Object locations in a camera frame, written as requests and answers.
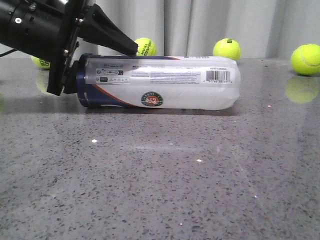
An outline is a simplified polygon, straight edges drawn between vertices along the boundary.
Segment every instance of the gray speckled surface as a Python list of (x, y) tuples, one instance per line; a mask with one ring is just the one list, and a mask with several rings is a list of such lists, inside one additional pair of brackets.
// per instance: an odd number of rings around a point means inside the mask
[(320, 76), (239, 68), (226, 110), (86, 109), (39, 91), (30, 59), (0, 59), (0, 239), (319, 239), (320, 97), (285, 89)]

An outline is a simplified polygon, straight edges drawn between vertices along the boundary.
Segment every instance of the roland garros logo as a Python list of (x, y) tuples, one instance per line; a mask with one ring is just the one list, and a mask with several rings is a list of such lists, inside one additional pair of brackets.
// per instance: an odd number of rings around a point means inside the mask
[(154, 91), (149, 91), (141, 97), (141, 103), (148, 107), (161, 106), (164, 103), (162, 96)]

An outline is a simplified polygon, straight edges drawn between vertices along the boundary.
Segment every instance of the white plastic container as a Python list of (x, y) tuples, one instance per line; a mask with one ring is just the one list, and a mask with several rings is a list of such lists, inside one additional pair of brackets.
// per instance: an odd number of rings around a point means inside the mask
[(77, 94), (85, 107), (222, 110), (240, 94), (234, 60), (219, 56), (100, 56), (84, 54)]

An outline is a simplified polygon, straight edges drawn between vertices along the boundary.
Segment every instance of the barcode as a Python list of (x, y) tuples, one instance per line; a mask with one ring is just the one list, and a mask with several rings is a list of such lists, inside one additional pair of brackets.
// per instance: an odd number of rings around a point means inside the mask
[(206, 71), (206, 82), (218, 84), (231, 83), (230, 72), (224, 70)]

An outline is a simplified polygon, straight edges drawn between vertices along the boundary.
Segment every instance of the curtain fold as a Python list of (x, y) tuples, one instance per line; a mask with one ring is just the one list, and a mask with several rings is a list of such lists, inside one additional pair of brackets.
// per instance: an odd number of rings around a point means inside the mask
[[(320, 0), (96, 0), (133, 40), (152, 39), (158, 55), (210, 56), (225, 37), (237, 40), (242, 58), (287, 59), (302, 44), (320, 44)], [(0, 52), (9, 48), (0, 45)], [(80, 41), (82, 53), (117, 55)], [(13, 53), (7, 57), (24, 57)]]

